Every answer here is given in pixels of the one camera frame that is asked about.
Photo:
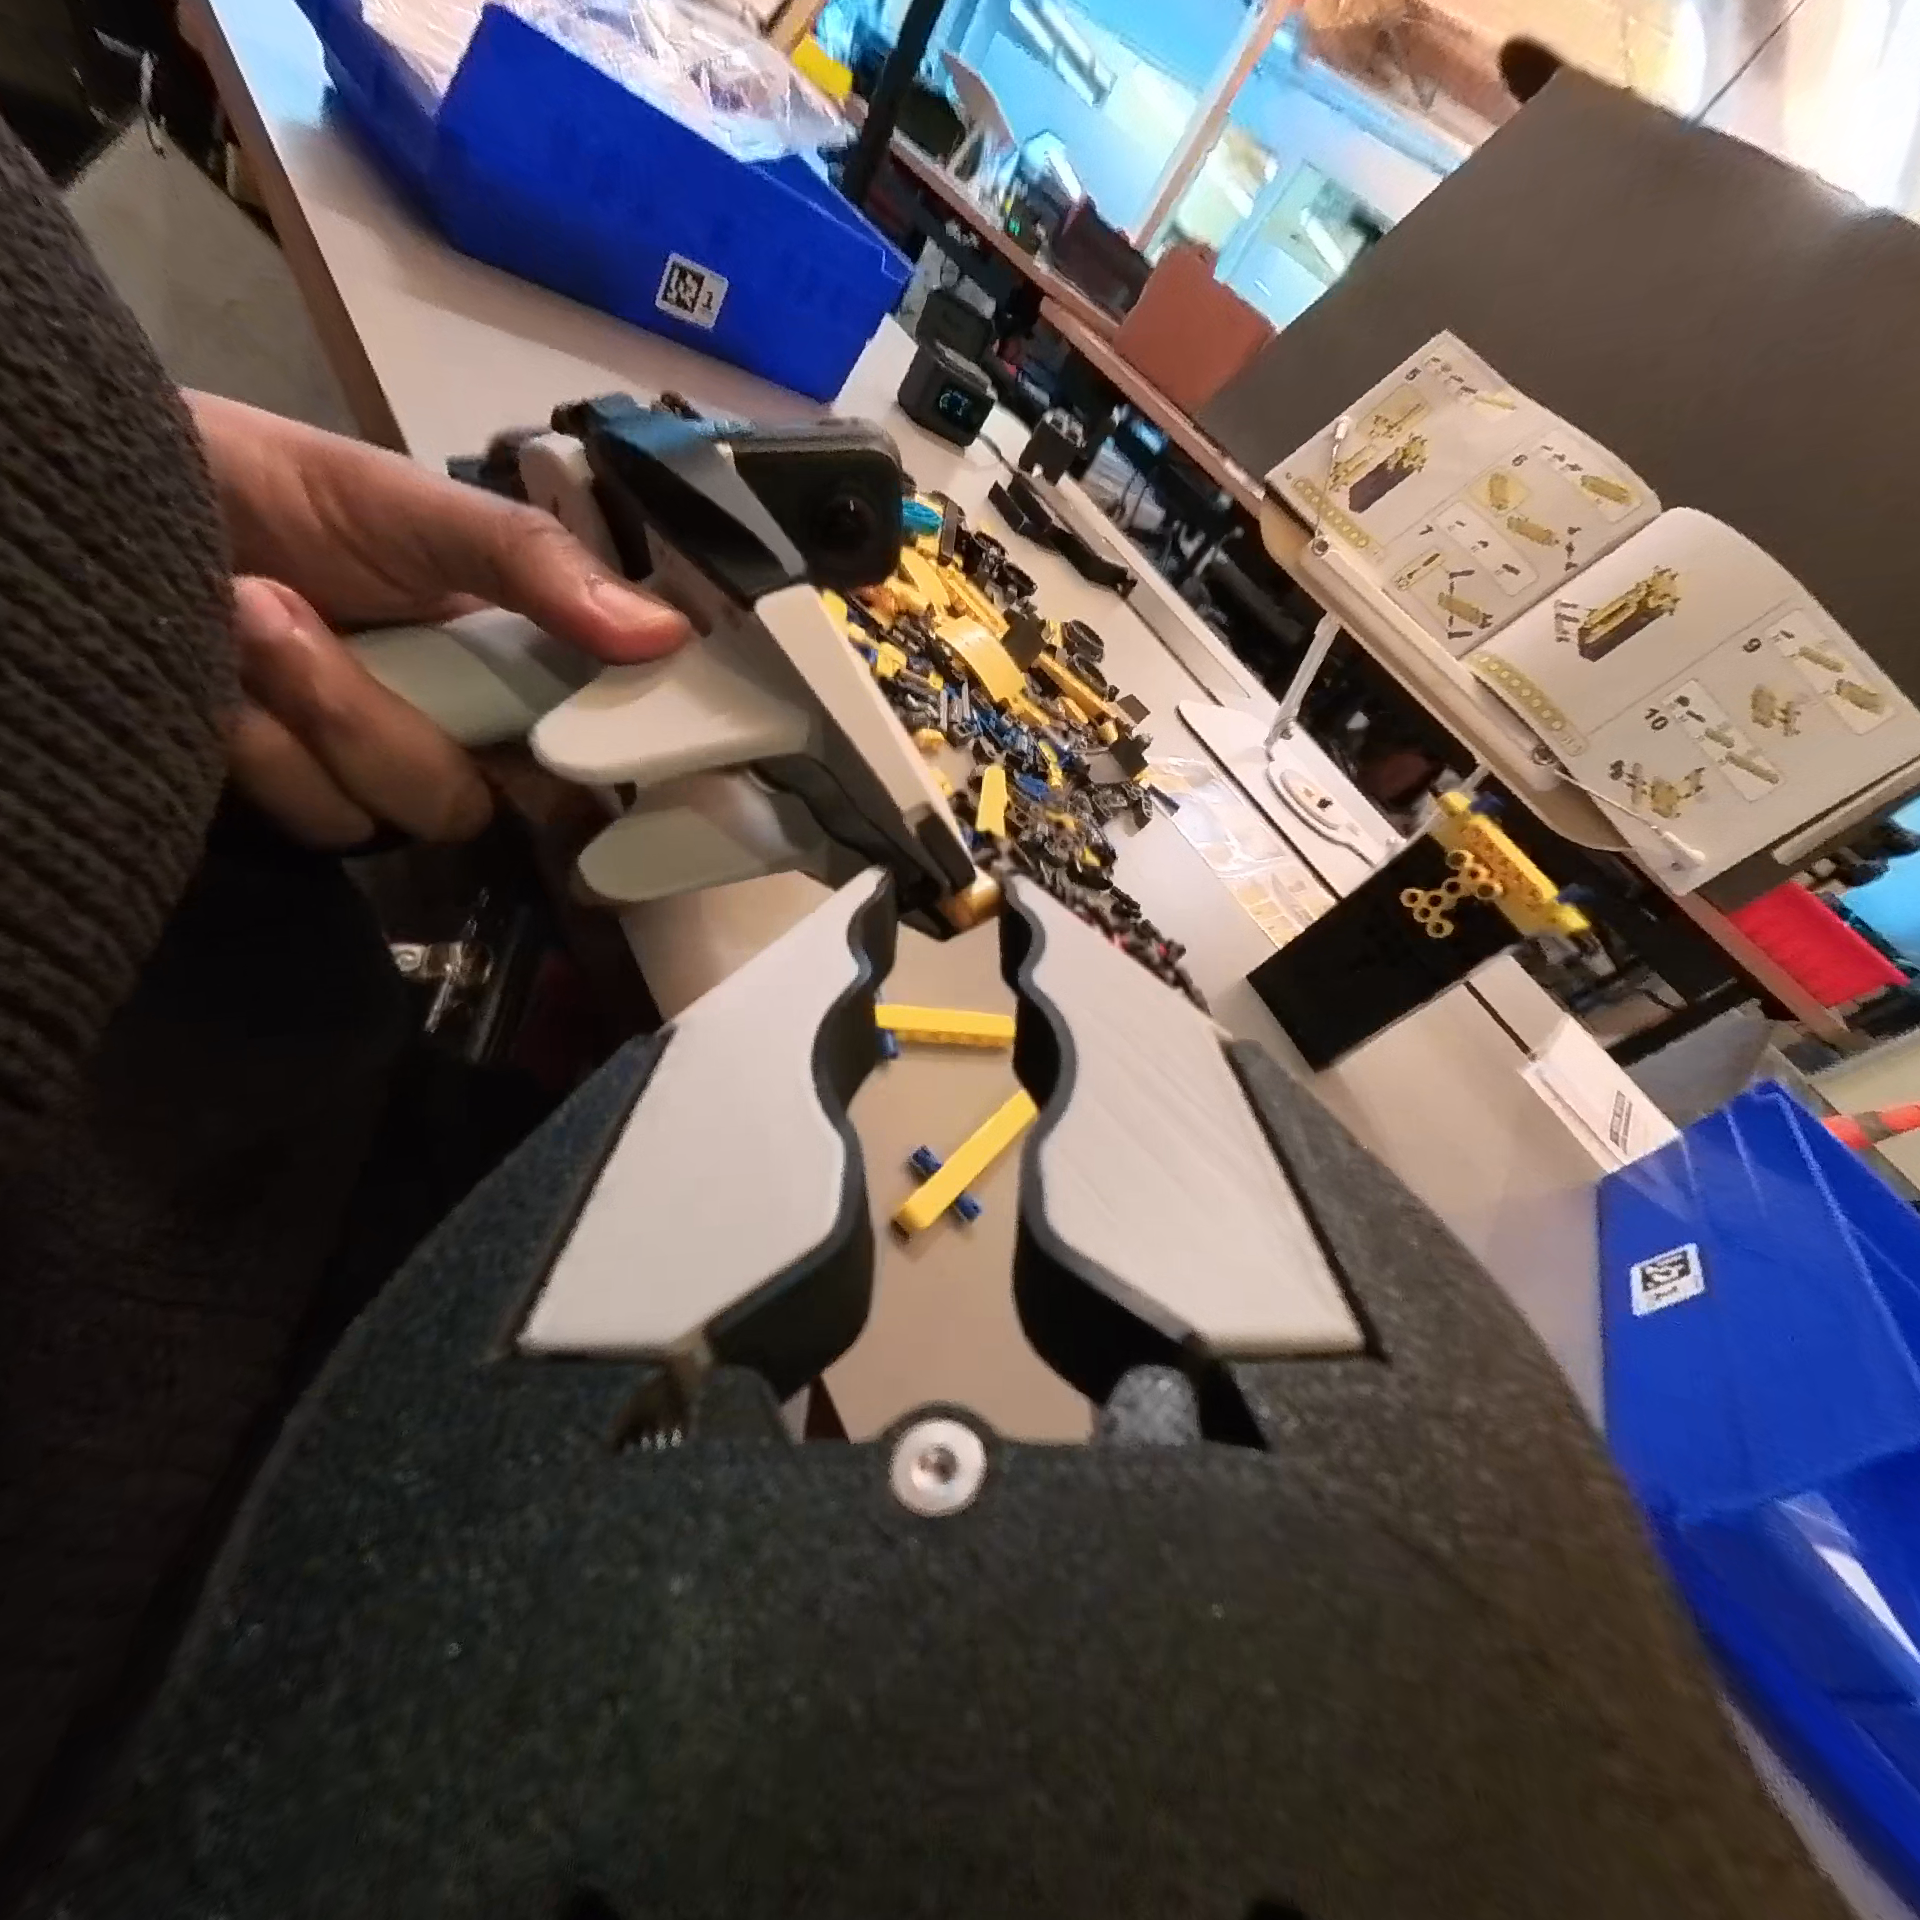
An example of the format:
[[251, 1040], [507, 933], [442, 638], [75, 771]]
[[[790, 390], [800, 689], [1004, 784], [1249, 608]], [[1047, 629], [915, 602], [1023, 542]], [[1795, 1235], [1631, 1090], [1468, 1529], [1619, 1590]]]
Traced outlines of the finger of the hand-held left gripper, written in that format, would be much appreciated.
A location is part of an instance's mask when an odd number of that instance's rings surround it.
[[798, 691], [807, 745], [764, 760], [759, 776], [824, 830], [820, 876], [844, 880], [855, 862], [883, 867], [903, 916], [930, 937], [954, 937], [940, 901], [979, 874], [940, 764], [890, 706], [864, 653], [810, 586], [764, 595], [755, 618]]

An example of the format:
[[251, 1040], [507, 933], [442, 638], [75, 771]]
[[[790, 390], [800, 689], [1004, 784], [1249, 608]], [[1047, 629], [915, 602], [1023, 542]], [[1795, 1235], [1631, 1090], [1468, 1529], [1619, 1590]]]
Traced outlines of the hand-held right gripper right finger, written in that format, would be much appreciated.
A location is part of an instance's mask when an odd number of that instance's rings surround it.
[[1002, 976], [1033, 1105], [1016, 1309], [1091, 1404], [1139, 1368], [1348, 1361], [1367, 1333], [1232, 1045], [1033, 880], [1009, 880]]

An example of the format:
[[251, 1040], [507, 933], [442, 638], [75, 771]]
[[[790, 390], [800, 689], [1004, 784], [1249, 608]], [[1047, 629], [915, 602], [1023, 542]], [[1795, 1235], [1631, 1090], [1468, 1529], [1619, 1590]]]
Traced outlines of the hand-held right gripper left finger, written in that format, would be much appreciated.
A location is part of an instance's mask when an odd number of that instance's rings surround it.
[[870, 869], [671, 1018], [520, 1321], [628, 1363], [611, 1445], [681, 1445], [719, 1372], [782, 1408], [858, 1342], [875, 1235], [851, 1106], [881, 1061], [894, 883]]

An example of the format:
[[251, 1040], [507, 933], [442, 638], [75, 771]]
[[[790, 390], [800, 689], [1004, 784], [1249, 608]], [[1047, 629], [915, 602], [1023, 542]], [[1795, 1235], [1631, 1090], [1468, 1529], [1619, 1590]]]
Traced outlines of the person's left forearm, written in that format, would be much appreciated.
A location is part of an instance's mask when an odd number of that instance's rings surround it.
[[2, 137], [6, 1148], [75, 1096], [202, 867], [235, 700], [199, 436]]

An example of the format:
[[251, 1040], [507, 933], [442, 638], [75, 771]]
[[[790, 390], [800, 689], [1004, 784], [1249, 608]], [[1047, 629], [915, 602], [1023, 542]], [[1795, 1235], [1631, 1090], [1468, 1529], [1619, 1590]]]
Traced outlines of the person's left hand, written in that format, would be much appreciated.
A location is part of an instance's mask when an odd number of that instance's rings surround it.
[[500, 608], [609, 666], [690, 638], [550, 513], [392, 451], [184, 390], [231, 553], [231, 787], [297, 843], [462, 843], [495, 803], [464, 747], [387, 691], [348, 633]]

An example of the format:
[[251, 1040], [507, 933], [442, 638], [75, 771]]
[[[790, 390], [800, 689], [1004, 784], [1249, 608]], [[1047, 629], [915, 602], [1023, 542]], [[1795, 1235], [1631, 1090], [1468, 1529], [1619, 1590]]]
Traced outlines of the pile of yellow black pieces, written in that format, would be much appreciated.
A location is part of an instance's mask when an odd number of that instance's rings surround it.
[[905, 497], [902, 558], [883, 584], [824, 598], [976, 862], [1139, 922], [1114, 832], [1151, 826], [1161, 793], [1148, 706], [1106, 677], [1105, 641], [1044, 616], [1007, 546], [942, 494]]

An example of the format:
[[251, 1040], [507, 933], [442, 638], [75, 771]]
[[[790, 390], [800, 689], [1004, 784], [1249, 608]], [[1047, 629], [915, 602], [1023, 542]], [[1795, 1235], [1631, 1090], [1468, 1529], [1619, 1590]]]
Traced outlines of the small black display device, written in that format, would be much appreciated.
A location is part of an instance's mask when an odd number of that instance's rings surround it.
[[944, 344], [919, 344], [896, 393], [898, 412], [954, 449], [974, 445], [998, 404], [990, 376]]

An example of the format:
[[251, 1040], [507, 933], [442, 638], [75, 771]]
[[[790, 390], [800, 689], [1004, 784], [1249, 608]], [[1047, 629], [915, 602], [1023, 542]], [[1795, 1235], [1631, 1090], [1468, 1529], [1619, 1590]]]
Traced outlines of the black flat device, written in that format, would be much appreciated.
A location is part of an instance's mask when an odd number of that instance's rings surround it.
[[1035, 472], [1007, 468], [990, 484], [988, 501], [1014, 536], [1066, 560], [1089, 586], [1121, 602], [1134, 597], [1137, 574], [1067, 515], [1063, 494], [1047, 477]]

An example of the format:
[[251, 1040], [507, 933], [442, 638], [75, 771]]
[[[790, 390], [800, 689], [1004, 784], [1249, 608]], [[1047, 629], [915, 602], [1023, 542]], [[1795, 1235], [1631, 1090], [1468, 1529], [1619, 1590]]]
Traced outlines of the black box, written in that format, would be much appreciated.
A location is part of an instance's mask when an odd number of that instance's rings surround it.
[[1415, 836], [1296, 940], [1274, 952], [1246, 987], [1307, 1068], [1342, 1064], [1390, 1026], [1449, 993], [1521, 940], [1488, 908], [1470, 906], [1447, 940], [1430, 940], [1400, 902], [1415, 883], [1439, 883], [1443, 858]]

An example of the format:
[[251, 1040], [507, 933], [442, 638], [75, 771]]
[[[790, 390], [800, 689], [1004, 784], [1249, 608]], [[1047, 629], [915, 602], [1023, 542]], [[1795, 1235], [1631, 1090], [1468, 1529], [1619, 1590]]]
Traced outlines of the blue storage bin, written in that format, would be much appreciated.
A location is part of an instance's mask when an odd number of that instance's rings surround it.
[[1724, 1692], [1916, 1910], [1916, 1203], [1756, 1083], [1596, 1210], [1616, 1465]]
[[367, 5], [308, 3], [348, 129], [457, 251], [811, 400], [913, 270], [806, 157], [743, 160], [482, 5], [442, 94]]

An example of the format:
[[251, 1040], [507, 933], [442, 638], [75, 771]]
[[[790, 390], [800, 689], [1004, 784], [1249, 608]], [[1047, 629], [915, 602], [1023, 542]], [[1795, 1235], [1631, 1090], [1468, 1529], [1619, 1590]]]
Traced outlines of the yellow sticker sheet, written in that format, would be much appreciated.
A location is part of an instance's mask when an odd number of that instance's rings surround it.
[[1296, 940], [1337, 896], [1211, 760], [1153, 760], [1148, 782], [1187, 845], [1274, 947]]

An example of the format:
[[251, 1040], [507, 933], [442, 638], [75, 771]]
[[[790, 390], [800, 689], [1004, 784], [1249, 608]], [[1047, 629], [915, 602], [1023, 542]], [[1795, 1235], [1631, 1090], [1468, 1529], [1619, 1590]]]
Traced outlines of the metal key clip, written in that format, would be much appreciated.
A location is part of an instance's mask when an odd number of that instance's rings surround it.
[[462, 923], [448, 937], [390, 940], [390, 958], [426, 1036], [457, 1040], [490, 1008], [496, 973], [491, 923], [495, 899], [482, 890], [467, 902]]

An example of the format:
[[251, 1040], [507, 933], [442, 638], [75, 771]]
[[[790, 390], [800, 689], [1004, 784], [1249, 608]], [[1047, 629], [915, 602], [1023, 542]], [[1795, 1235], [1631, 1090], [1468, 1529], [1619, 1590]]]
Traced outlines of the grey flat pad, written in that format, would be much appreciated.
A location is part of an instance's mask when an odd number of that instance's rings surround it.
[[1066, 492], [1067, 522], [1092, 549], [1132, 580], [1126, 590], [1110, 590], [1106, 598], [1122, 603], [1134, 624], [1144, 627], [1160, 648], [1187, 672], [1215, 704], [1251, 714], [1272, 725], [1281, 701], [1263, 686], [1256, 670], [1183, 598], [1176, 586], [1121, 533], [1079, 490]]

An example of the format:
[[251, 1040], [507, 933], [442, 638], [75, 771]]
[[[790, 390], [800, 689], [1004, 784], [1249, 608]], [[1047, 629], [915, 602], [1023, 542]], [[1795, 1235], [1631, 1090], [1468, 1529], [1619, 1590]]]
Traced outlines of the white book stand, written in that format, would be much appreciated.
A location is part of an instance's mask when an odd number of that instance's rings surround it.
[[1305, 749], [1292, 745], [1305, 714], [1305, 693], [1332, 644], [1354, 641], [1443, 731], [1473, 753], [1487, 776], [1563, 840], [1634, 858], [1673, 896], [1692, 894], [1735, 869], [1735, 858], [1719, 860], [1673, 822], [1609, 801], [1596, 784], [1578, 780], [1558, 747], [1537, 739], [1488, 686], [1336, 553], [1337, 544], [1321, 522], [1302, 520], [1272, 488], [1264, 488], [1260, 528], [1266, 555], [1321, 608], [1305, 659], [1281, 704], [1183, 704], [1179, 714], [1263, 809], [1274, 809], [1278, 795], [1268, 771], [1278, 764], [1305, 766]]

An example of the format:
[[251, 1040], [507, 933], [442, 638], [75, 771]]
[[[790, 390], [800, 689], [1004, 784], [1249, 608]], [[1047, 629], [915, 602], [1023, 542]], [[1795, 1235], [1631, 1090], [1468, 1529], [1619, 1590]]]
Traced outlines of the white paper card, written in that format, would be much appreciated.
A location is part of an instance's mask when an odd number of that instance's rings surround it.
[[1659, 1105], [1570, 1014], [1562, 1014], [1528, 1053], [1521, 1080], [1601, 1172], [1633, 1168], [1680, 1136]]

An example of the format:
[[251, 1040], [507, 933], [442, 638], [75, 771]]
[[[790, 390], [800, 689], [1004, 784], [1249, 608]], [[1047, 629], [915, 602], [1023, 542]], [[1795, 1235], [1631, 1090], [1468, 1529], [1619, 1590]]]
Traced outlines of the clear plastic bags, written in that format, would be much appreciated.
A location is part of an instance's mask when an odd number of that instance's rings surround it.
[[505, 9], [735, 160], [817, 160], [858, 137], [847, 108], [735, 6], [507, 3]]

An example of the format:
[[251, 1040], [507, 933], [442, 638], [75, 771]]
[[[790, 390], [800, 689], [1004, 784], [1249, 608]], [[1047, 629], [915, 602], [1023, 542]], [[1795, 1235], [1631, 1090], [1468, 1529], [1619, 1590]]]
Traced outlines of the brown chair back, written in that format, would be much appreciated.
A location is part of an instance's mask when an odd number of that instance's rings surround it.
[[1217, 254], [1170, 246], [1114, 334], [1118, 358], [1198, 418], [1278, 337], [1274, 322], [1217, 276]]

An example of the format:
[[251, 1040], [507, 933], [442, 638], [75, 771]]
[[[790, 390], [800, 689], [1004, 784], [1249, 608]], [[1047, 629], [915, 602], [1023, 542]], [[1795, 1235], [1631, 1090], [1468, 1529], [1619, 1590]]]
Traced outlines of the red bin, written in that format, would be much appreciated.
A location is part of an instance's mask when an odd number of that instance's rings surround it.
[[1771, 884], [1724, 915], [1841, 1032], [1913, 984], [1898, 958], [1801, 880]]

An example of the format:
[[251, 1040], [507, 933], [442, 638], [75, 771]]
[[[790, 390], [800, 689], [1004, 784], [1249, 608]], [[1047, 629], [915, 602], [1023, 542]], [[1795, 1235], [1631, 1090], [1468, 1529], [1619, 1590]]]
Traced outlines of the instruction booklet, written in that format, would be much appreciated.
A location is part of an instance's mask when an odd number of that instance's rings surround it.
[[1916, 787], [1891, 670], [1734, 526], [1441, 332], [1264, 473], [1393, 641], [1484, 697], [1528, 782], [1678, 896]]

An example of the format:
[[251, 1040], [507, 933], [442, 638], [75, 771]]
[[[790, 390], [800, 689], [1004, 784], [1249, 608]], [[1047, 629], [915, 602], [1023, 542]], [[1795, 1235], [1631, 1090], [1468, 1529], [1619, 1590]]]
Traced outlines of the black board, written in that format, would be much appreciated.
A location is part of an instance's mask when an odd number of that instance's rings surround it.
[[1916, 697], [1916, 225], [1568, 68], [1200, 425], [1266, 473], [1441, 332], [1760, 544]]

